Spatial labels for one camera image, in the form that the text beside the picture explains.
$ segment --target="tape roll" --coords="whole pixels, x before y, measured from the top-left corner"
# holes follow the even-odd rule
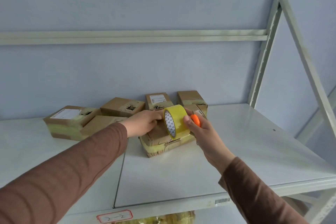
[[[174,105],[164,109],[163,119],[172,140],[185,137],[190,134],[190,130],[183,122],[183,117],[187,112],[181,105]]]

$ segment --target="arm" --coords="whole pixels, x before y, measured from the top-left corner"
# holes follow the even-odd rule
[[[0,223],[57,223],[125,151],[127,137],[150,131],[156,111],[114,123],[0,189]]]
[[[222,175],[219,184],[227,190],[248,224],[308,224],[276,195],[241,159],[224,145],[210,122],[198,115],[201,128],[189,116],[185,124],[195,134],[208,162]]]

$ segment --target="plastic bag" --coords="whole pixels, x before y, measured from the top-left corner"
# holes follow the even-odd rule
[[[115,224],[193,224],[195,212],[173,213],[138,220],[116,222]]]

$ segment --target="hand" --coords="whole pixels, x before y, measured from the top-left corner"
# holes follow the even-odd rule
[[[120,123],[127,129],[127,137],[143,136],[151,131],[157,124],[157,120],[162,119],[163,111],[144,110],[121,121]]]
[[[183,117],[184,123],[194,133],[198,145],[204,152],[205,158],[222,175],[235,158],[235,155],[225,146],[207,119],[196,113],[201,123],[201,127],[199,127],[189,117],[193,114],[192,111],[186,109],[186,112],[188,115]]]

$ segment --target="cardboard box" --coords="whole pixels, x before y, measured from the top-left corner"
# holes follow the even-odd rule
[[[155,146],[172,141],[163,120],[158,120],[157,125],[140,138],[147,146]]]
[[[185,105],[184,107],[193,111],[194,113],[197,113],[197,114],[203,116],[206,119],[207,117],[203,113],[203,111],[201,110],[200,106],[198,106],[197,104],[191,104],[191,105]]]
[[[184,144],[187,144],[187,143],[190,143],[196,140],[195,136],[188,135],[183,138],[176,139],[174,141],[166,142],[164,144],[148,146],[147,144],[145,144],[145,142],[140,137],[139,139],[149,158],[160,155],[166,151],[172,150],[178,146],[181,146],[181,145],[184,145]]]
[[[126,98],[114,98],[104,104],[100,110],[104,116],[131,117],[144,110],[144,108],[145,102]]]
[[[166,107],[173,106],[169,96],[165,92],[161,93],[152,93],[146,95],[146,109],[147,110],[161,110]]]
[[[83,140],[81,129],[94,116],[100,114],[100,110],[96,108],[67,105],[43,120],[52,137],[81,141]]]
[[[207,116],[208,105],[196,90],[178,91],[177,104],[182,106],[197,104],[204,115]]]
[[[126,117],[114,117],[114,116],[95,116],[82,130],[81,134],[83,139],[92,136],[94,133],[106,128],[108,125],[126,120]]]

